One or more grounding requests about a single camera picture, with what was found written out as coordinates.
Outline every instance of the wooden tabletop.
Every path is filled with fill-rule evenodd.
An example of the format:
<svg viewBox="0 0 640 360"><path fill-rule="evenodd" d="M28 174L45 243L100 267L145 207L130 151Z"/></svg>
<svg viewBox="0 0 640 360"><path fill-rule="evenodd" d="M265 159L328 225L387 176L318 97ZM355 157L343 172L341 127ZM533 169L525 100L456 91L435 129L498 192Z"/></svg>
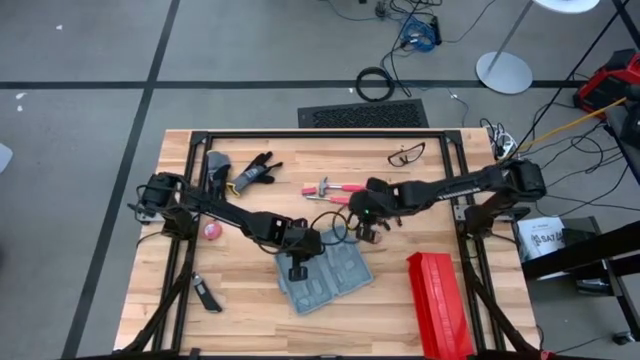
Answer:
<svg viewBox="0 0 640 360"><path fill-rule="evenodd" d="M493 163L484 129L461 129L461 133L469 171ZM158 172L184 172L190 135L190 130L166 132ZM392 152L420 141L423 140L235 138L216 139L213 149L231 158L231 177L258 153L273 151L272 162L284 162L281 169L274 171L276 182L251 185L241 198L230 196L230 201L250 211L312 220L326 210L338 208L300 196L301 188L316 186L325 176L330 182L353 184L364 184L372 176L389 182L443 179L442 155L433 139L424 140L426 150L415 163L402 168L387 163L386 157ZM196 156L196 181L200 154ZM453 163L457 171L457 161ZM478 195L478 200L486 198L483 195L486 194ZM191 288L181 352L199 347L203 354L422 355L406 258L417 251L450 253L466 304L465 287L449 202L436 203L427 211L403 218L403 223L397 227L391 222L393 228L383 234L380 244L358 244L375 277L371 284L305 316L296 315L278 288L273 257L239 230L223 225L219 239L198 240L194 270L204 278L224 312L205 311ZM143 227L142 236L160 228L161 224ZM319 230L328 228L328 220L319 222ZM494 232L513 238L506 224L496 225ZM485 244L498 304L524 337L537 346L536 323L515 245L499 238L488 238ZM155 311L169 245L170 239L154 236L138 248L115 348L127 345ZM175 306L168 316L171 326L166 328L165 345L170 343L174 311ZM485 338L491 348L493 340L484 306L481 311Z"/></svg>

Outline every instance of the glove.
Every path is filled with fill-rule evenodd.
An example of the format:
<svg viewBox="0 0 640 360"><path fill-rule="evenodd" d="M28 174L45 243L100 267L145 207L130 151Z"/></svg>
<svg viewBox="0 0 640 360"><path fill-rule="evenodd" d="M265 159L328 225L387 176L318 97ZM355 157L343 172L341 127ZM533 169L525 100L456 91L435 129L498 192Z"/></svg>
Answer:
<svg viewBox="0 0 640 360"><path fill-rule="evenodd" d="M207 152L207 180L209 193L215 200L226 200L225 184L231 168L229 156L217 151Z"/></svg>
<svg viewBox="0 0 640 360"><path fill-rule="evenodd" d="M257 182L261 184L272 184L275 179L273 176L267 175L267 173L269 173L273 168L281 167L282 162L266 166L265 164L269 161L271 156L273 156L271 151L256 156L240 176L227 183L227 188L231 190L234 195L240 196L242 190L251 183Z"/></svg>

